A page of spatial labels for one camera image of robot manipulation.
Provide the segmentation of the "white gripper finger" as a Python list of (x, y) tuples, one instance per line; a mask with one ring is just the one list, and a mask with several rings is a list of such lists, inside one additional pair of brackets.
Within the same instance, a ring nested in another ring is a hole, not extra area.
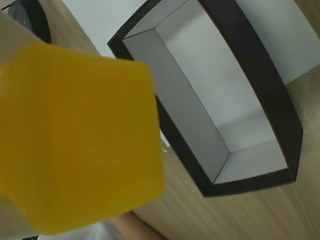
[(37, 236), (37, 231), (29, 224), (16, 206), (0, 197), (0, 239), (20, 240)]
[(12, 18), (0, 13), (0, 65), (8, 64), (26, 45), (38, 43), (38, 37)]

